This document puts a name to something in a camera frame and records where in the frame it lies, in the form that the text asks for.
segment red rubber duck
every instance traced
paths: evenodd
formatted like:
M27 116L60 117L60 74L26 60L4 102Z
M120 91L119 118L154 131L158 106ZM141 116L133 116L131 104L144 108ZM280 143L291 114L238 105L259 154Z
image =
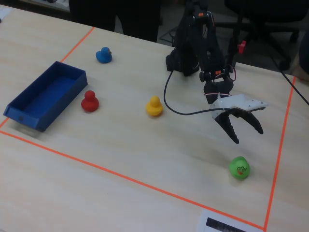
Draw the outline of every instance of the red rubber duck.
M98 99L92 90L85 93L85 99L82 100L82 108L87 112L94 112L98 108Z

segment red connector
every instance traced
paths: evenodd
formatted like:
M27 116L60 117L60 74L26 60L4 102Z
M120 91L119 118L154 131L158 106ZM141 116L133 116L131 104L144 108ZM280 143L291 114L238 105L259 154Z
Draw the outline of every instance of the red connector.
M238 45L238 53L243 54L247 41L242 41L241 44Z

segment blue rubber duck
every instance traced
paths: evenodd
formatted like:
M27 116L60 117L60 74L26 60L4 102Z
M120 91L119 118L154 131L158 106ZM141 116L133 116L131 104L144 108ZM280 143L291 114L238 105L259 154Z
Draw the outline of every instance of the blue rubber duck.
M108 47L102 48L101 51L97 52L96 56L101 63L109 63L112 60L112 53Z

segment rubber duck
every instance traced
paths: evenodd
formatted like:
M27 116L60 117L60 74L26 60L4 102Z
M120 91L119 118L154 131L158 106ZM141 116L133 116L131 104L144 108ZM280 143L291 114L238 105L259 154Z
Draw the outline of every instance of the rubber duck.
M97 59L101 63L109 63L112 60L112 53L108 47L104 47L96 54Z
M98 108L98 99L94 91L88 90L85 93L85 99L82 100L82 108L87 112L96 111Z
M230 162L229 169L231 174L237 179L245 179L250 174L249 163L243 156L238 156Z
M158 96L151 97L150 102L146 105L146 111L151 116L158 116L162 113L163 106Z

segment robotic arm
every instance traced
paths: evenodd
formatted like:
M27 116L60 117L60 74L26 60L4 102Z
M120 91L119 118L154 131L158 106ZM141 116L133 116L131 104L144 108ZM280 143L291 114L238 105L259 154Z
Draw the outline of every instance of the robotic arm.
M176 30L173 46L175 49L166 57L167 70L182 72L189 76L199 68L199 78L205 82L204 93L210 108L226 108L227 111L213 111L213 119L225 130L230 138L239 143L229 120L229 115L241 117L252 125L260 134L263 129L252 111L264 109L267 104L258 100L246 100L240 94L229 96L233 88L230 78L230 66L226 64L220 50L212 13L207 11L208 0L188 0L183 17ZM207 36L204 38L203 26L206 25Z

